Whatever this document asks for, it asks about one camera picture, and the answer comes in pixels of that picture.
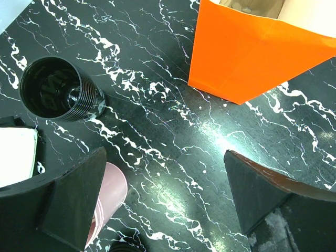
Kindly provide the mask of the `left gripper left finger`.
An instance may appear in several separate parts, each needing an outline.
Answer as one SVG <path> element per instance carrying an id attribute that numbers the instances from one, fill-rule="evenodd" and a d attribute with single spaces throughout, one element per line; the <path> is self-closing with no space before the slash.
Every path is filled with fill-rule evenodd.
<path id="1" fill-rule="evenodd" d="M 1 188 L 1 251 L 84 251 L 107 162 L 100 147 Z"/>

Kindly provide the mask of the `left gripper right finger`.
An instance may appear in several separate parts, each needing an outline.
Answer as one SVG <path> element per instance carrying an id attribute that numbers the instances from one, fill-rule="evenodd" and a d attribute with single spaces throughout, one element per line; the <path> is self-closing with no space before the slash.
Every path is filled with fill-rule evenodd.
<path id="1" fill-rule="evenodd" d="M 227 151 L 224 164 L 251 251 L 335 251 L 335 192 Z"/>

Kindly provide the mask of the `black coffee cup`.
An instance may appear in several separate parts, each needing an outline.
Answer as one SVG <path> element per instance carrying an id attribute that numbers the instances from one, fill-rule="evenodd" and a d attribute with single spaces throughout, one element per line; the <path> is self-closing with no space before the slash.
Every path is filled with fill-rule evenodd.
<path id="1" fill-rule="evenodd" d="M 97 118 L 107 103 L 103 91 L 86 72 L 54 56 L 38 58 L 24 70 L 19 94 L 30 113 L 53 121 Z"/>

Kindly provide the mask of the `orange paper bag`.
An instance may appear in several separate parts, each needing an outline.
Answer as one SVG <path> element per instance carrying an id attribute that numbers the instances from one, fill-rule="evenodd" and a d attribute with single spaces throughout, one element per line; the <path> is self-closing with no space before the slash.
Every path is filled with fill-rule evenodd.
<path id="1" fill-rule="evenodd" d="M 201 1 L 188 85 L 243 104 L 335 56 L 335 1 L 285 1 L 277 19 Z"/>

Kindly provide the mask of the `pulp cup carrier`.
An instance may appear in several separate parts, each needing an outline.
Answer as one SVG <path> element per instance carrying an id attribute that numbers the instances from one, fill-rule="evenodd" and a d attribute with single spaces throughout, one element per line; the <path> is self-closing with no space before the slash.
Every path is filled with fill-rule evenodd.
<path id="1" fill-rule="evenodd" d="M 277 19 L 284 2 L 283 0 L 221 0 L 219 4 L 245 14 Z"/>

